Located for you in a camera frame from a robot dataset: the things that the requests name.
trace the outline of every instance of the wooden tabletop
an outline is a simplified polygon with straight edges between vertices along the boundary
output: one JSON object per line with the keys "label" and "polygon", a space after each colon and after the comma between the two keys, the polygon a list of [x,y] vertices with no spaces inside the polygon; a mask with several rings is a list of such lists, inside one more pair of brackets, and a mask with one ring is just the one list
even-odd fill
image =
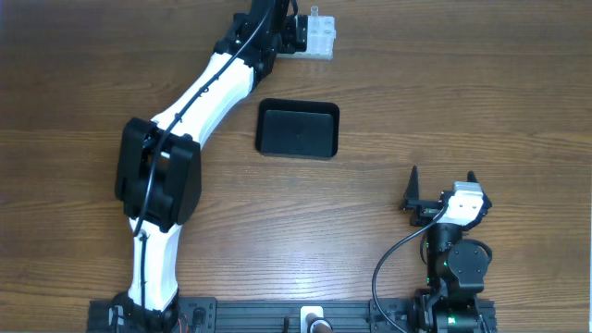
{"label": "wooden tabletop", "polygon": [[[85,329],[131,281],[114,183],[121,131],[202,73],[246,0],[5,1],[0,8],[0,330]],[[182,230],[181,295],[369,300],[383,252],[416,230],[397,205],[413,165],[436,199],[473,170],[493,208],[471,237],[495,258],[482,296],[501,331],[586,331],[592,3],[300,1],[336,18],[332,61],[278,59],[203,149]],[[341,110],[330,161],[254,149],[267,97]],[[418,240],[380,297],[426,281]]]}

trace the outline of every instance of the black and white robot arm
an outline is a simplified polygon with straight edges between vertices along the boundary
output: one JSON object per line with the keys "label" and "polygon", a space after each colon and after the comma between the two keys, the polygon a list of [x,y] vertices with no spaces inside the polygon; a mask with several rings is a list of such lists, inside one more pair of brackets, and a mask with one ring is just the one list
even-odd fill
{"label": "black and white robot arm", "polygon": [[[279,53],[332,54],[332,39],[330,50],[321,52],[316,36],[306,31],[309,20],[318,24],[319,17],[288,16],[289,4],[253,0],[248,14],[235,14],[189,90],[151,121],[133,118],[123,130],[116,197],[134,231],[134,267],[129,290],[118,294],[113,305],[146,330],[167,332],[177,324],[179,235],[199,202],[200,151],[210,134],[272,71]],[[315,41],[318,56],[306,54],[311,52],[307,40]]]}

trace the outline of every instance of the white plastic part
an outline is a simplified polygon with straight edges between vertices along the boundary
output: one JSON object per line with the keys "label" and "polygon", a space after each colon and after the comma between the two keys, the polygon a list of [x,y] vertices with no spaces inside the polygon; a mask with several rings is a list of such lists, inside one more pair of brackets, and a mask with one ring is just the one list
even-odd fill
{"label": "white plastic part", "polygon": [[311,7],[306,36],[306,51],[277,56],[325,60],[333,58],[333,43],[337,38],[335,19],[329,16],[318,16],[318,6]]}
{"label": "white plastic part", "polygon": [[454,182],[454,195],[448,200],[448,208],[438,223],[466,226],[475,221],[483,206],[483,191],[478,183]]}
{"label": "white plastic part", "polygon": [[[137,219],[129,219],[131,229],[136,227],[136,223]],[[140,234],[133,239],[133,280],[128,296],[138,305],[142,305],[142,233],[148,237],[144,260],[144,306],[147,310],[163,311],[173,301],[179,288],[175,264],[181,226],[174,225],[167,233],[163,233],[157,225],[144,221]]]}
{"label": "white plastic part", "polygon": [[[231,58],[229,54],[213,54],[202,76],[165,112],[152,118],[158,127],[165,130],[175,119],[175,115],[189,102],[197,91],[210,80]],[[222,118],[253,88],[253,68],[244,64],[242,59],[235,59],[220,78],[210,85],[202,96],[193,102],[183,118],[171,131],[182,136],[190,134],[195,142],[202,145],[212,134]]]}

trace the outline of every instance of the wooden table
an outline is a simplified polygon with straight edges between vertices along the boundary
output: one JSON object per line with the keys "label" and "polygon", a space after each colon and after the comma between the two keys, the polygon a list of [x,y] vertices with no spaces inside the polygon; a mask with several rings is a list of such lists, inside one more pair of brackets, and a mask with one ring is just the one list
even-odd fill
{"label": "wooden table", "polygon": [[[0,330],[85,329],[131,280],[114,196],[121,131],[202,73],[243,0],[8,0],[0,13]],[[494,207],[484,297],[502,331],[585,331],[592,177],[592,4],[300,1],[333,15],[330,61],[279,59],[203,149],[182,231],[181,295],[368,300],[382,253],[413,232],[412,165],[438,197],[474,170]],[[341,109],[330,161],[254,149],[267,97]],[[417,242],[381,297],[425,285]]]}

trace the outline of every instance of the white connector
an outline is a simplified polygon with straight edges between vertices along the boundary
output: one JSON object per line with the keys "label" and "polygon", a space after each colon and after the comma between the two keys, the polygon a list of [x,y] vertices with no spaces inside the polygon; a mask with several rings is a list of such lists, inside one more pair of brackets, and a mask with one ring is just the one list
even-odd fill
{"label": "white connector", "polygon": [[312,6],[311,15],[308,17],[306,51],[277,56],[331,60],[333,58],[333,42],[336,37],[335,18],[318,16],[318,6]]}

